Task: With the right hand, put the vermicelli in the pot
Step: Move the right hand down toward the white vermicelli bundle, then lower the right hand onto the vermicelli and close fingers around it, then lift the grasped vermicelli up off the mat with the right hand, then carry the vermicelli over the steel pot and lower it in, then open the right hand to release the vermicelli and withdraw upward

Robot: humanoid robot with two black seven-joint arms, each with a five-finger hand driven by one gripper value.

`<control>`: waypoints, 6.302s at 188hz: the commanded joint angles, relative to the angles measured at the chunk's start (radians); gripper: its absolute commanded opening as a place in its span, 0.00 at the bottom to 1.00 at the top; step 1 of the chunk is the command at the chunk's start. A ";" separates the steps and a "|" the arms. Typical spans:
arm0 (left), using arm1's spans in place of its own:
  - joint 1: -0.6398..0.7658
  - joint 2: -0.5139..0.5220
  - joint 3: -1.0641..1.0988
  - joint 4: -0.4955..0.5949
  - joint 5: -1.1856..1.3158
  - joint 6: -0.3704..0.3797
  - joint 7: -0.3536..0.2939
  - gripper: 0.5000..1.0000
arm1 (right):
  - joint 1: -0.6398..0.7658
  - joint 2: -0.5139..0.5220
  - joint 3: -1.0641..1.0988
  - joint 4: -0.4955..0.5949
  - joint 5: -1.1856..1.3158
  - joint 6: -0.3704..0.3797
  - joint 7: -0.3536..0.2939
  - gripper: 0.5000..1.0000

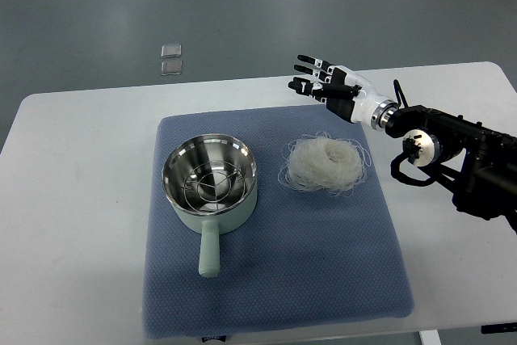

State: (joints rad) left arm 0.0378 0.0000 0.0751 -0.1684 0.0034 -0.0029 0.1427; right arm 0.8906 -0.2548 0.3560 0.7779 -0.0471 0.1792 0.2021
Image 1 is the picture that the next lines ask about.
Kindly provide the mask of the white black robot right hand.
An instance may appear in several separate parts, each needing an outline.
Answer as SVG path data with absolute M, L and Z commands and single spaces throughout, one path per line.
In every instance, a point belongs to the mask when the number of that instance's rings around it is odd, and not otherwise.
M 366 78 L 346 66 L 302 54 L 297 60 L 294 70 L 306 76 L 294 77 L 288 87 L 323 103 L 346 122 L 383 130 L 389 115 L 397 110 L 396 102 L 377 93 Z

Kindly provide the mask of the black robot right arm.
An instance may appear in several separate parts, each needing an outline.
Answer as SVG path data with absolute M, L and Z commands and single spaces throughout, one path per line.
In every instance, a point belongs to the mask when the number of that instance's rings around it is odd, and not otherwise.
M 438 183 L 457 211 L 486 221 L 503 216 L 516 229 L 516 138 L 462 115 L 410 106 L 399 81 L 393 85 L 401 106 L 385 132 L 402 139 L 402 152 L 391 161 L 392 177 L 415 187 Z

